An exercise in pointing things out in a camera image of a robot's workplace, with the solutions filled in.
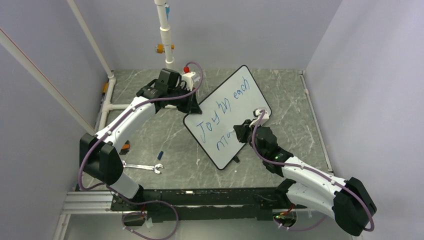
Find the white whiteboard black frame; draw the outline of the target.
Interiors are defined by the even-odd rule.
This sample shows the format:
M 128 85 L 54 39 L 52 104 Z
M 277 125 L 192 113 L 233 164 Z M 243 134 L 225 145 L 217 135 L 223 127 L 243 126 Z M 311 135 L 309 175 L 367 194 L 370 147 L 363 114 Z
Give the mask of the white whiteboard black frame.
M 210 158 L 223 170 L 244 146 L 235 125 L 254 118 L 254 110 L 273 111 L 246 65 L 240 66 L 199 104 L 201 114 L 188 114 L 183 124 Z

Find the blue marker cap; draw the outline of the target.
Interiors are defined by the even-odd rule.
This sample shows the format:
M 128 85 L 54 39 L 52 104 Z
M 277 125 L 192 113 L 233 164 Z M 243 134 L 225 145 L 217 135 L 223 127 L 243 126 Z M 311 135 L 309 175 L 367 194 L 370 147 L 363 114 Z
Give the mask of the blue marker cap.
M 161 160 L 162 157 L 163 157 L 163 154 L 164 154 L 164 152 L 163 151 L 160 151 L 159 154 L 158 154 L 158 156 L 157 156 L 157 159 L 158 160 Z

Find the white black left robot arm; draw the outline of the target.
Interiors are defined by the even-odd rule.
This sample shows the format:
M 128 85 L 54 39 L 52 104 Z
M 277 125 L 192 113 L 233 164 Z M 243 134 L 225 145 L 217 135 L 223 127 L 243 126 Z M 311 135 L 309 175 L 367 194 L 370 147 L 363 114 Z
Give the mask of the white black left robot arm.
M 80 190 L 89 190 L 82 181 L 82 175 L 86 173 L 122 195 L 129 209 L 139 209 L 144 203 L 144 188 L 124 172 L 119 151 L 138 127 L 168 105 L 185 114 L 202 114 L 195 82 L 202 82 L 202 77 L 195 72 L 180 74 L 163 68 L 158 78 L 143 86 L 129 106 L 109 125 L 95 134 L 84 134 L 79 141 Z

